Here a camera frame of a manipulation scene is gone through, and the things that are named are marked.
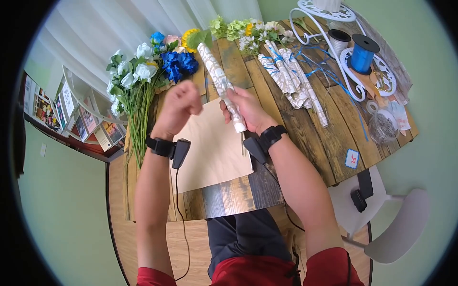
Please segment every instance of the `hand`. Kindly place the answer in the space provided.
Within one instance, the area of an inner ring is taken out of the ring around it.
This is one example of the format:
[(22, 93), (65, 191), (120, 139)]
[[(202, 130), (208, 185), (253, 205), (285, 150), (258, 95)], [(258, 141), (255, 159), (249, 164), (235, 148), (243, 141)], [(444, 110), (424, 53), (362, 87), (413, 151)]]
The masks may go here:
[[(240, 114), (245, 118), (245, 124), (249, 131), (256, 132), (260, 135), (270, 126), (277, 126), (278, 123), (273, 120), (261, 107), (259, 101), (240, 87), (234, 87), (235, 92), (230, 88), (227, 89), (227, 97), (239, 107)], [(230, 113), (227, 110), (224, 100), (219, 102), (219, 106), (226, 118), (226, 124), (230, 122)]]
[(188, 122), (191, 114), (202, 111), (202, 102), (197, 86), (192, 81), (183, 81), (165, 95), (161, 114), (151, 131), (151, 138), (172, 141)]

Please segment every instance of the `red shirt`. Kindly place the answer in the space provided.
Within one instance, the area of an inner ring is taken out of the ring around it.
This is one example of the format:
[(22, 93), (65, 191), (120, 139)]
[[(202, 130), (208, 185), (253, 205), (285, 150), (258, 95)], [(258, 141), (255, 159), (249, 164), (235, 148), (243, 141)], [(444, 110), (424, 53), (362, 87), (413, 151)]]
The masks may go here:
[[(240, 286), (240, 285), (291, 285), (292, 278), (285, 274), (294, 266), (292, 262), (271, 257), (247, 255), (226, 259), (216, 266), (212, 285)], [(307, 276), (304, 286), (313, 285), (347, 285), (348, 258), (343, 248), (323, 250), (307, 260)], [(351, 285), (364, 286), (358, 274), (351, 266)], [(174, 279), (167, 274), (147, 268), (138, 269), (137, 285), (175, 286)]]

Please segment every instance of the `yellow sunflower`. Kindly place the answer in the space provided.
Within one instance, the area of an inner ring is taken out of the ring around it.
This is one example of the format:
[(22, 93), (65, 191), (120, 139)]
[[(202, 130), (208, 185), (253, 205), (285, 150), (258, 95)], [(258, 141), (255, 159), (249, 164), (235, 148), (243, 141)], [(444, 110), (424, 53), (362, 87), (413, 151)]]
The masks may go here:
[(191, 49), (188, 47), (187, 40), (188, 40), (189, 35), (199, 32), (199, 31), (200, 29), (196, 29), (196, 28), (189, 29), (183, 34), (183, 37), (181, 37), (181, 46), (185, 47), (188, 53), (197, 53), (197, 49)]
[(251, 36), (251, 30), (253, 29), (253, 23), (246, 25), (245, 36)]

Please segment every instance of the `wooden table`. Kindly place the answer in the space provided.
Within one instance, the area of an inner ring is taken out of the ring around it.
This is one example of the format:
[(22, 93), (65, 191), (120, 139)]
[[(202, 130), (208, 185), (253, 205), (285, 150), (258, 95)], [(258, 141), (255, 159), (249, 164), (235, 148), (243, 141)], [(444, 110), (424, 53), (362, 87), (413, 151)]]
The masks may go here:
[[(291, 30), (289, 20), (280, 23), (287, 30)], [(311, 21), (307, 24), (312, 28), (314, 26)], [(296, 41), (293, 45), (299, 45), (299, 42)], [(406, 136), (400, 135), (397, 141), (384, 146), (375, 144), (369, 136), (367, 141), (364, 130), (368, 132), (367, 123), (370, 116), (363, 111), (361, 106), (354, 105), (340, 86), (334, 82), (331, 82), (329, 86), (323, 73), (316, 72), (309, 77), (309, 80), (320, 103), (327, 111), (329, 126), (322, 128), (316, 113), (312, 110), (307, 111), (304, 108), (294, 110), (292, 108), (258, 59), (254, 56), (240, 54), (237, 41), (218, 39), (213, 42), (211, 50), (229, 80), (234, 85), (257, 96), (264, 110), (286, 127), (291, 140), (317, 168), (328, 187), (380, 162), (418, 135), (415, 123), (408, 113), (412, 129), (407, 130)], [(263, 47), (260, 51), (268, 54)], [(305, 49), (304, 53), (315, 62), (323, 60), (324, 53), (319, 50)], [(200, 89), (202, 102), (218, 99), (213, 81), (202, 64), (202, 59), (199, 55), (196, 55), (196, 59), (199, 61), (199, 70), (191, 78)], [(338, 72), (338, 76), (342, 76), (335, 62), (328, 60), (327, 63)], [(301, 62), (301, 66), (305, 73), (312, 71), (305, 63)], [(165, 93), (156, 96), (152, 103), (151, 126), (160, 113), (164, 96)], [(361, 126), (357, 109), (362, 114), (364, 129)], [(356, 169), (345, 166), (348, 149), (357, 150), (360, 153)], [(179, 194), (178, 206), (184, 219), (196, 220), (226, 216), (282, 203), (280, 189), (275, 181), (256, 160), (252, 159), (252, 162), (253, 174)], [(123, 186), (125, 218), (130, 221), (135, 220), (133, 202), (138, 174), (139, 170), (137, 170), (135, 160), (130, 160), (126, 167)], [(176, 197), (172, 192), (170, 192), (168, 220), (182, 220), (176, 208)]]

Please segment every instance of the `left hand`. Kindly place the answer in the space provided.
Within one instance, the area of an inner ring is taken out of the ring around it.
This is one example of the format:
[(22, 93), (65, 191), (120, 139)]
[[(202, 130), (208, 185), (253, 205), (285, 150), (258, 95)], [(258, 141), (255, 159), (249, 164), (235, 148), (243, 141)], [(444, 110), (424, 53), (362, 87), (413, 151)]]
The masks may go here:
[(151, 131), (151, 138), (172, 141), (188, 122), (191, 114), (202, 111), (199, 90), (192, 81), (183, 81), (165, 95), (161, 114)]

